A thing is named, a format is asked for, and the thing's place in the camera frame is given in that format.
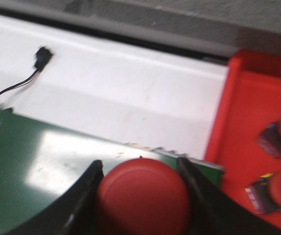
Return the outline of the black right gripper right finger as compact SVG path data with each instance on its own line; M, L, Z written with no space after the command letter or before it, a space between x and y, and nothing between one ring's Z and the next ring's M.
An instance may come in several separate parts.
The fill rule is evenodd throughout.
M188 189L194 235L281 235L281 229L264 221L229 198L187 158L177 159L177 172Z

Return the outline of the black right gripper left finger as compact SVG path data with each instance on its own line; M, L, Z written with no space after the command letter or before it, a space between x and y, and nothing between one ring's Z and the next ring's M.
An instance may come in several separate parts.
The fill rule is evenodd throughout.
M93 161L59 198L7 235L73 235L93 215L98 186L103 179L101 160Z

